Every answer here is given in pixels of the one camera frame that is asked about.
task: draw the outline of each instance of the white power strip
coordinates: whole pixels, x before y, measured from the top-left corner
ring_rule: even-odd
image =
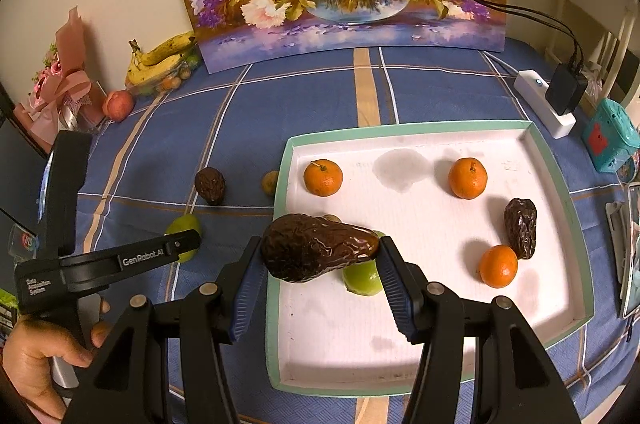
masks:
[[[518,72],[515,89],[520,92],[527,104],[530,105],[536,115],[554,139],[566,137],[575,125],[573,113],[558,115],[546,101],[545,93],[549,85],[539,76],[537,71],[523,70]]]

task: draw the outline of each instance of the white tray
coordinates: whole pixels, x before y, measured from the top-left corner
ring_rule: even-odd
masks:
[[[455,160],[477,157],[485,192],[460,200],[449,192]],[[303,171],[328,158],[344,173],[338,193],[307,192]],[[513,197],[538,210],[536,252],[518,262],[511,285],[496,290],[476,273],[482,253],[507,243],[503,212]],[[593,317],[593,286],[582,230],[566,184],[535,124],[457,121],[389,125],[289,139],[274,217],[335,214],[381,230],[405,260],[462,298],[513,299],[540,340],[552,346]],[[296,284],[269,276],[267,367],[278,390],[325,396],[409,393],[421,345],[394,322],[385,295],[347,292],[341,271]],[[462,380],[474,374],[473,339],[465,340]]]

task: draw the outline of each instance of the table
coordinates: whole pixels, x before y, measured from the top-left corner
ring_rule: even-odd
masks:
[[[517,69],[552,72],[533,49],[508,39],[499,56]],[[335,50],[250,64],[190,80],[154,100],[139,101],[121,124],[95,137],[78,200],[78,249],[123,245],[162,234],[183,213],[194,212],[204,241],[191,261],[156,269],[106,292],[116,317],[143,293],[154,303],[185,296],[235,261],[251,235],[273,215],[260,179],[278,169],[289,137],[357,126],[446,120],[533,120],[564,174],[589,250],[595,316],[549,349],[581,416],[597,407],[625,378],[639,332],[627,342],[618,319],[619,287],[607,202],[623,200],[616,175],[597,173],[580,140],[586,117],[563,139],[552,139],[513,89],[514,78],[482,52],[392,46]],[[227,184],[223,205],[209,207],[193,190],[202,167],[218,168]],[[264,356],[266,282],[250,328],[223,347],[226,375],[245,422],[273,424],[399,423],[406,396],[365,401],[318,398],[274,390]],[[185,422],[178,343],[170,343],[174,421]],[[473,382],[460,391],[456,423],[468,422]]]

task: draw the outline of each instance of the teal container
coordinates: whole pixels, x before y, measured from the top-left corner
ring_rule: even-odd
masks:
[[[615,173],[640,148],[640,135],[625,109],[603,99],[582,133],[593,166],[601,173]]]

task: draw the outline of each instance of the fruit bowl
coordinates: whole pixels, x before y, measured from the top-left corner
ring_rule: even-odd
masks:
[[[171,68],[144,80],[139,84],[125,81],[127,91],[133,96],[154,96],[172,89],[178,89],[183,81],[191,77],[193,71],[202,63],[202,56],[197,45],[185,52],[180,60]]]

